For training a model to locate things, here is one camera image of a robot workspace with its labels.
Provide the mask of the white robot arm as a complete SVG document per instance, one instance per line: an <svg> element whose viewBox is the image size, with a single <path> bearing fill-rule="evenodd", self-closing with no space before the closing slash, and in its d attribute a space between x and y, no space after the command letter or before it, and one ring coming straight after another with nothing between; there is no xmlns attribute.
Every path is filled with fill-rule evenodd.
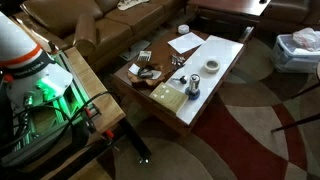
<svg viewBox="0 0 320 180"><path fill-rule="evenodd" d="M40 44L0 12L0 67L8 73L6 93L15 108L61 97L73 75L61 67Z"/></svg>

